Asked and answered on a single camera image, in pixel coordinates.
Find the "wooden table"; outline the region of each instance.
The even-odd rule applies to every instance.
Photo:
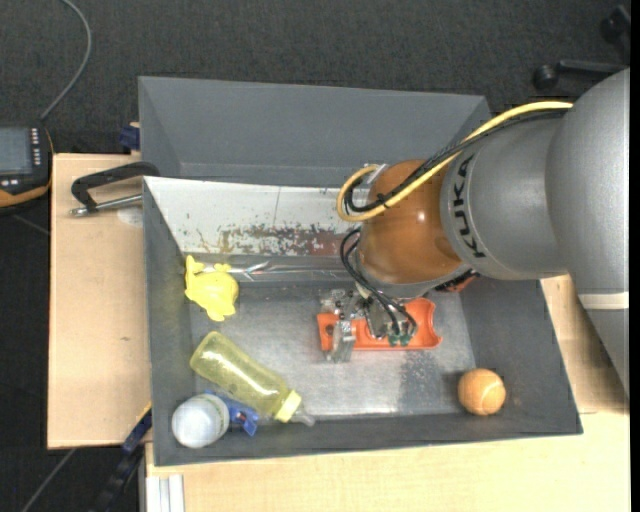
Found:
[[[142,230],[135,212],[74,218],[78,176],[137,157],[56,155],[52,199],[48,446],[117,444],[150,396]],[[139,191],[123,184],[102,198]],[[623,511],[631,509],[629,403],[571,280],[541,282],[584,434],[155,467],[184,476],[188,512]]]

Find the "gray carpet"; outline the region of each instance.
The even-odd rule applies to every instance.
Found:
[[[572,58],[619,63],[599,33],[616,1],[77,0],[94,34],[85,74],[50,115],[55,149],[121,152],[136,77],[181,76],[471,93],[494,111],[536,96],[531,74]],[[630,3],[624,5],[630,9]],[[82,59],[58,0],[0,0],[0,122],[38,116]],[[546,93],[576,98],[588,81]],[[0,217],[0,509],[19,511],[64,452],[45,450],[49,204]],[[31,510],[86,510],[117,461],[78,450]],[[136,510],[136,489],[115,510]]]

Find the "orange object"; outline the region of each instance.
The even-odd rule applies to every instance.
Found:
[[[478,416],[488,416],[500,410],[507,397],[500,376],[486,368],[465,373],[458,382],[458,399],[464,408]]]
[[[418,298],[407,303],[407,312],[418,324],[418,331],[406,346],[389,344],[388,338],[377,339],[369,331],[364,318],[357,318],[351,322],[351,332],[356,338],[354,350],[424,350],[437,347],[442,338],[433,329],[433,311],[436,305],[430,300]],[[319,313],[316,315],[320,332],[322,350],[333,348],[333,329],[339,317],[333,313]]]

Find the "wooden board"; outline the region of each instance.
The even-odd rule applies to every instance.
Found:
[[[47,446],[121,443],[150,399],[142,227],[135,212],[76,218],[79,176],[134,161],[120,155],[54,157]],[[129,180],[96,200],[140,192]]]

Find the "black device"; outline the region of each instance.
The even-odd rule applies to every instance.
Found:
[[[45,194],[51,174],[51,150],[38,124],[0,124],[0,213]]]

